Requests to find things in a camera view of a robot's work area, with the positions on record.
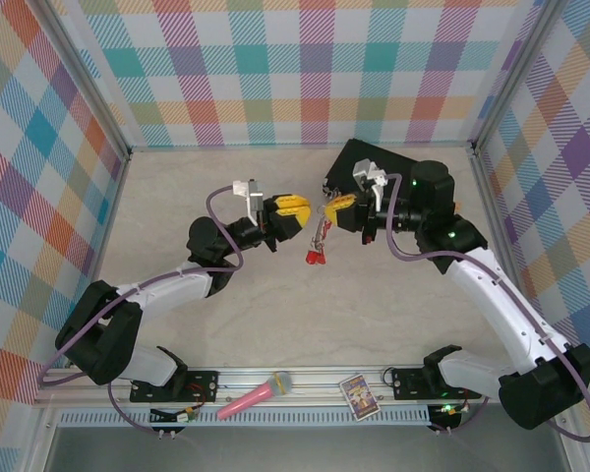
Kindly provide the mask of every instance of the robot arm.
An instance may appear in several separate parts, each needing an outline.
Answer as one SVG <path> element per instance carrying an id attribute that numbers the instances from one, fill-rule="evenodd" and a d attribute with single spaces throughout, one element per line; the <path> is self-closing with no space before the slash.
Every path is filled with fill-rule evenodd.
<path id="1" fill-rule="evenodd" d="M 343 229 L 362 232 L 363 244 L 369 244 L 387 220 L 390 205 L 384 197 L 386 176 L 367 159 L 355 165 L 353 176 L 361 191 L 332 201 L 326 206 L 326 216 Z M 425 359 L 424 369 L 435 365 L 435 372 L 425 377 L 435 379 L 434 384 L 498 397 L 509 416 L 526 429 L 535 428 L 578 403 L 583 398 L 581 390 L 546 341 L 550 339 L 556 345 L 586 385 L 590 383 L 590 348 L 585 344 L 570 346 L 550 327 L 502 271 L 487 240 L 472 223 L 455 213 L 454 180 L 445 165 L 414 162 L 410 175 L 403 177 L 393 209 L 393 230 L 413 232 L 423 255 L 453 251 L 468 257 L 466 260 L 444 255 L 429 260 L 474 300 L 501 339 L 510 360 L 510 364 L 503 364 L 458 346 L 447 346 L 428 356 L 430 362 Z M 498 279 L 494 280 L 473 261 L 495 273 Z M 542 335 L 504 286 L 542 327 Z"/>
<path id="2" fill-rule="evenodd" d="M 241 251 L 265 243 L 275 252 L 277 243 L 293 238 L 311 214 L 308 201 L 296 195 L 264 200 L 255 181 L 235 182 L 233 190 L 247 200 L 247 216 L 226 226 Z M 116 288 L 103 280 L 92 283 L 57 335 L 57 349 L 113 300 L 138 289 L 86 331 L 66 356 L 96 384 L 109 384 L 115 379 L 140 381 L 168 388 L 169 396 L 174 398 L 183 386 L 187 366 L 166 349 L 137 345 L 138 331 L 142 325 L 176 307 L 218 293 L 233 273 L 233 270 L 209 270 L 233 267 L 226 258 L 234 252 L 211 218 L 200 217 L 192 223 L 186 246 L 191 256 L 170 272 L 173 276 L 170 273 L 158 276 L 147 286 L 130 283 Z M 208 271 L 187 273 L 199 267 Z"/>

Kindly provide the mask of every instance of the colorful plaid backdrop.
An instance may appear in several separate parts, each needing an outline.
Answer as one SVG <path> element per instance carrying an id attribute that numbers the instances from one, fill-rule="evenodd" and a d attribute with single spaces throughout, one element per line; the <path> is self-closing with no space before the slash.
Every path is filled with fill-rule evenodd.
<path id="1" fill-rule="evenodd" d="M 590 345 L 590 0 L 568 4 L 486 151 L 527 294 Z"/>
<path id="2" fill-rule="evenodd" d="M 52 3 L 126 135 L 168 147 L 465 142 L 502 68 L 495 54 L 515 39 L 510 20 L 533 2 Z"/>
<path id="3" fill-rule="evenodd" d="M 485 123 L 485 120 L 492 110 L 494 100 L 496 100 L 496 98 L 499 96 L 499 93 L 501 93 L 502 87 L 504 86 L 506 79 L 509 77 L 511 67 L 515 63 L 518 56 L 523 52 L 524 48 L 522 46 L 533 30 L 533 27 L 535 26 L 542 11 L 542 7 L 545 3 L 546 0 L 533 0 L 533 6 L 527 13 L 527 17 L 525 18 L 522 27 L 518 31 L 518 35 L 515 37 L 515 41 L 511 45 L 511 49 L 509 49 L 506 59 L 501 65 L 501 69 L 499 70 L 496 80 L 492 83 L 488 97 L 483 102 L 483 106 L 481 107 L 481 111 L 479 113 L 479 118 L 474 123 L 474 127 L 472 128 L 472 132 L 468 137 L 468 141 L 475 141 L 481 132 L 481 127 Z"/>
<path id="4" fill-rule="evenodd" d="M 24 0 L 0 0 L 0 471 L 89 283 L 120 162 Z"/>

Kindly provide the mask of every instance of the purple cable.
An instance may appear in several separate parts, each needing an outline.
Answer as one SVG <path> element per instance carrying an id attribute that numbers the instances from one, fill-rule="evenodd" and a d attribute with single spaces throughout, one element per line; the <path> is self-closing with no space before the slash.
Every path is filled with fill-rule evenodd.
<path id="1" fill-rule="evenodd" d="M 223 187 L 222 189 L 215 190 L 214 192 L 212 192 L 211 194 L 209 194 L 207 196 L 207 199 L 206 199 L 206 208 L 207 208 L 207 214 L 209 214 L 209 217 L 212 218 L 212 220 L 214 221 L 214 224 L 216 225 L 216 227 L 218 228 L 218 230 L 222 233 L 222 235 L 225 238 L 225 240 L 229 243 L 229 245 L 234 250 L 234 254 L 236 254 L 236 257 L 238 258 L 238 265 L 235 265 L 234 267 L 192 267 L 192 268 L 187 268 L 185 270 L 182 270 L 181 273 L 179 271 L 167 272 L 167 273 L 163 273 L 161 275 L 157 275 L 157 276 L 155 276 L 153 278 L 150 278 L 149 280 L 147 280 L 145 282 L 142 282 L 140 285 L 138 285 L 138 288 L 132 288 L 128 292 L 123 293 L 118 298 L 116 298 L 115 300 L 113 300 L 112 302 L 110 302 L 109 304 L 107 304 L 102 310 L 100 310 L 100 312 L 98 312 L 91 320 L 89 320 L 89 322 L 87 322 L 81 328 L 81 330 L 79 330 L 79 332 L 77 332 L 77 334 L 75 334 L 74 336 L 72 336 L 70 338 L 70 340 L 68 342 L 66 342 L 63 346 L 61 346 L 61 348 L 55 353 L 55 355 L 46 364 L 44 364 L 44 366 L 41 368 L 41 372 L 39 372 L 39 374 L 37 375 L 37 383 L 39 384 L 39 386 L 54 386 L 54 385 L 59 385 L 59 384 L 65 384 L 67 382 L 73 381 L 74 379 L 83 377 L 85 375 L 85 373 L 76 373 L 76 374 L 72 374 L 70 376 L 67 376 L 67 377 L 65 377 L 63 379 L 59 379 L 57 381 L 45 381 L 44 380 L 44 377 L 48 373 L 48 370 L 50 370 L 50 368 L 53 366 L 53 364 L 55 362 L 57 362 L 59 360 L 59 358 L 61 358 L 61 356 L 63 356 L 66 352 L 68 352 L 68 350 L 72 346 L 74 346 L 75 343 L 79 339 L 81 339 L 83 337 L 83 335 L 86 332 L 88 332 L 89 329 L 91 329 L 92 326 L 94 326 L 96 323 L 98 323 L 98 320 L 100 320 L 107 313 L 109 313 L 109 311 L 111 311 L 119 303 L 121 303 L 122 301 L 126 300 L 130 296 L 134 295 L 139 290 L 143 290 L 143 289 L 147 288 L 149 285 L 152 285 L 153 283 L 156 283 L 156 282 L 161 281 L 161 280 L 166 280 L 168 278 L 179 277 L 181 275 L 188 275 L 188 274 L 191 274 L 191 273 L 203 273 L 203 272 L 235 272 L 236 270 L 240 270 L 240 268 L 245 263 L 244 260 L 243 260 L 243 253 L 241 252 L 240 248 L 238 247 L 238 245 L 236 244 L 236 242 L 234 241 L 234 239 L 231 237 L 231 235 L 227 232 L 227 229 L 225 229 L 225 226 L 223 225 L 223 223 L 221 223 L 218 220 L 218 218 L 216 217 L 216 214 L 214 213 L 214 210 L 212 209 L 212 206 L 211 206 L 211 202 L 214 199 L 214 197 L 216 197 L 217 195 L 223 194 L 225 192 L 231 191 L 231 190 L 232 190 L 232 186 L 231 185 L 228 185 L 227 187 Z M 116 411 L 118 412 L 118 414 L 127 423 L 129 423 L 130 425 L 132 425 L 134 428 L 139 429 L 140 431 L 145 431 L 145 432 L 148 432 L 148 433 L 155 433 L 155 434 L 157 434 L 152 429 L 150 429 L 150 428 L 148 428 L 146 426 L 143 426 L 143 425 L 139 425 L 138 423 L 136 423 L 135 421 L 133 421 L 124 411 L 122 411 L 120 409 L 120 406 L 118 405 L 118 403 L 116 402 L 115 398 L 113 397 L 113 394 L 112 394 L 112 391 L 111 391 L 111 383 L 108 385 L 107 391 L 109 392 L 109 399 L 111 400 L 111 404 L 116 409 Z"/>
<path id="2" fill-rule="evenodd" d="M 565 358 L 565 356 L 561 353 L 561 351 L 553 343 L 553 341 L 547 337 L 548 336 L 547 333 L 542 329 L 542 326 L 535 320 L 535 318 L 531 315 L 531 313 L 529 313 L 529 311 L 527 310 L 527 307 L 524 306 L 524 304 L 518 298 L 516 293 L 506 283 L 502 283 L 501 278 L 493 270 L 491 270 L 489 267 L 487 267 L 482 262 L 477 261 L 476 259 L 472 258 L 471 256 L 468 256 L 463 253 L 458 253 L 456 251 L 432 251 L 431 253 L 424 253 L 424 254 L 407 254 L 407 253 L 401 251 L 397 247 L 397 245 L 395 244 L 395 240 L 393 239 L 393 213 L 395 211 L 395 202 L 397 200 L 397 195 L 400 191 L 400 184 L 402 183 L 402 176 L 400 174 L 388 174 L 386 177 L 387 177 L 387 179 L 394 179 L 395 180 L 395 183 L 393 184 L 393 190 L 391 192 L 391 201 L 389 202 L 389 209 L 386 214 L 386 225 L 385 225 L 386 243 L 388 244 L 389 249 L 391 250 L 391 253 L 394 256 L 396 256 L 398 259 L 400 259 L 401 261 L 404 261 L 407 263 L 421 261 L 424 259 L 437 258 L 437 257 L 449 257 L 449 258 L 455 258 L 455 259 L 462 259 L 464 261 L 467 261 L 467 262 L 473 264 L 474 266 L 476 266 L 477 268 L 482 270 L 485 274 L 487 274 L 489 277 L 491 277 L 492 280 L 495 281 L 499 285 L 499 287 L 502 288 L 502 290 L 504 290 L 504 292 L 509 296 L 511 301 L 520 310 L 520 312 L 522 312 L 522 315 L 524 315 L 524 317 L 528 320 L 528 322 L 533 326 L 535 331 L 538 334 L 540 334 L 540 336 L 542 336 L 543 338 L 546 338 L 547 345 L 551 348 L 551 350 L 555 353 L 555 355 L 560 359 L 560 361 L 566 367 L 568 372 L 572 375 L 572 378 L 574 379 L 575 383 L 577 384 L 577 386 L 579 387 L 579 389 L 583 393 L 583 397 L 585 398 L 586 403 L 588 404 L 588 408 L 590 409 L 590 391 L 588 390 L 588 388 L 587 388 L 585 382 L 583 381 L 583 379 L 581 378 L 581 376 L 579 376 L 579 374 L 574 369 L 574 367 L 572 367 L 572 364 L 570 364 L 570 362 Z M 484 404 L 482 405 L 482 407 L 484 407 L 486 404 L 487 404 L 487 399 L 486 399 L 486 401 L 484 401 Z M 477 412 L 477 414 L 475 414 L 471 419 L 476 418 L 478 416 L 478 413 L 479 412 Z M 590 436 L 575 435 L 574 433 L 571 433 L 570 431 L 567 431 L 564 428 L 558 426 L 553 421 L 549 421 L 548 424 L 551 428 L 556 430 L 558 433 L 563 434 L 567 438 L 570 438 L 575 441 L 579 441 L 581 443 L 590 443 Z"/>

